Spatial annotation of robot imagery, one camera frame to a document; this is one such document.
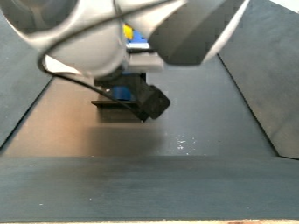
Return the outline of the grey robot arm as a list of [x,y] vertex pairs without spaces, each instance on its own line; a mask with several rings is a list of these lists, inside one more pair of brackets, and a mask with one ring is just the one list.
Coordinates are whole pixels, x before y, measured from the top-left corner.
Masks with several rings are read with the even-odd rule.
[[103,77],[131,66],[125,27],[141,32],[161,59],[198,66],[226,42],[250,0],[0,0],[20,38],[79,74]]

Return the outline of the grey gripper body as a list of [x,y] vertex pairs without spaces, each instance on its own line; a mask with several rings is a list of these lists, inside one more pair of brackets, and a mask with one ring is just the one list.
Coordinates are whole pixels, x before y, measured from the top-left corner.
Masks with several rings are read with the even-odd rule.
[[165,69],[165,61],[157,53],[129,53],[125,70],[131,73],[147,73]]

